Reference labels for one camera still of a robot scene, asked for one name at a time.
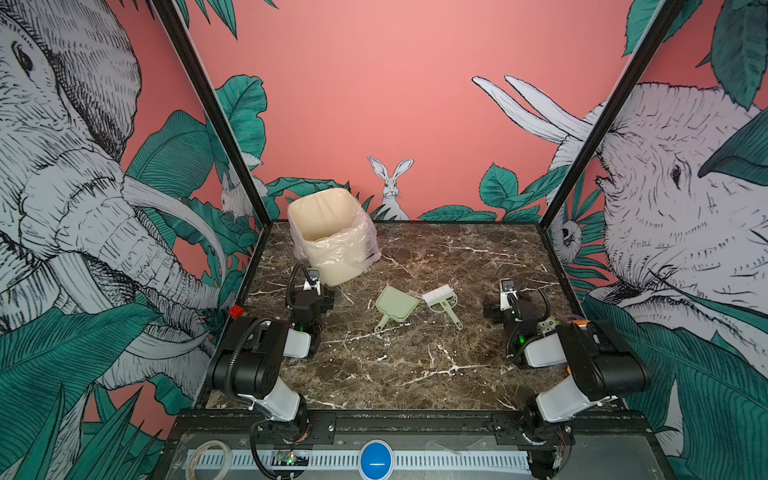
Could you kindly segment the light green dustpan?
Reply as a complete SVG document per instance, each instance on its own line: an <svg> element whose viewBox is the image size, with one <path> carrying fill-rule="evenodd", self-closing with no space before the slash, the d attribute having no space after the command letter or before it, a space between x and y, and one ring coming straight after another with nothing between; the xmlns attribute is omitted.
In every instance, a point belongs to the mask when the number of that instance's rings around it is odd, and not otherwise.
<svg viewBox="0 0 768 480"><path fill-rule="evenodd" d="M390 320L403 323L416 309L419 302L418 298L387 284L375 302L375 307L382 317L374 331L384 330Z"/></svg>

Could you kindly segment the light green hand brush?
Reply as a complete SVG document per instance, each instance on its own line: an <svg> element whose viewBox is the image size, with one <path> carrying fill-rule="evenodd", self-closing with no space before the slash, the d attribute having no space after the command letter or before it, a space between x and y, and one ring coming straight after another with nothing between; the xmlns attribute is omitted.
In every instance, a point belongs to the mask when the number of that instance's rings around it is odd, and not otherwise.
<svg viewBox="0 0 768 480"><path fill-rule="evenodd" d="M445 284L426 292L422 295L422 299L431 311L445 313L457 330L461 331L464 328L464 324L454 312L454 307L458 304L458 297L450 285Z"/></svg>

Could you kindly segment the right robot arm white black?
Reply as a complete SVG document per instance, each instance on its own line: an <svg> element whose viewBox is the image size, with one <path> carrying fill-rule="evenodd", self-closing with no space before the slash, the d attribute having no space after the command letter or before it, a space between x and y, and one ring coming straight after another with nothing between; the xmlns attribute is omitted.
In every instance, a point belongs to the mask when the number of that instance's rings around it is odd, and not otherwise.
<svg viewBox="0 0 768 480"><path fill-rule="evenodd" d="M563 321L552 315L545 294L538 308L510 278L499 281L499 296L482 301L483 317L503 326L504 355L521 369L558 365L566 377L531 397L516 421L532 445L564 442L567 422L594 407L647 390L650 370L633 348L606 322L584 318Z"/></svg>

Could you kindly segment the cream trash bin with bag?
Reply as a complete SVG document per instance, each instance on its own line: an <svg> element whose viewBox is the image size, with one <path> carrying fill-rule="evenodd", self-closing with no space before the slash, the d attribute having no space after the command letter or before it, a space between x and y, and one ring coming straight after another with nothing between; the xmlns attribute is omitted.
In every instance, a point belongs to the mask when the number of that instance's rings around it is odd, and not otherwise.
<svg viewBox="0 0 768 480"><path fill-rule="evenodd" d="M360 276L381 258L373 221L343 188L295 200L287 217L294 255L308 261L330 287Z"/></svg>

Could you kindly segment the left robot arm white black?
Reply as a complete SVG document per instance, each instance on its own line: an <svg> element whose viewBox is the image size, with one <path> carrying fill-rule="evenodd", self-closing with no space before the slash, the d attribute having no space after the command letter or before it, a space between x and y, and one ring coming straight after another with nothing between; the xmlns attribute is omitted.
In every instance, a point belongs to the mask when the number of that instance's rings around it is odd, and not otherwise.
<svg viewBox="0 0 768 480"><path fill-rule="evenodd" d="M323 316L335 293L318 269L296 264L285 291L286 319L235 317L206 372L206 385L230 401L261 414L287 444L311 432L306 399L281 378L286 358L313 357L320 346Z"/></svg>

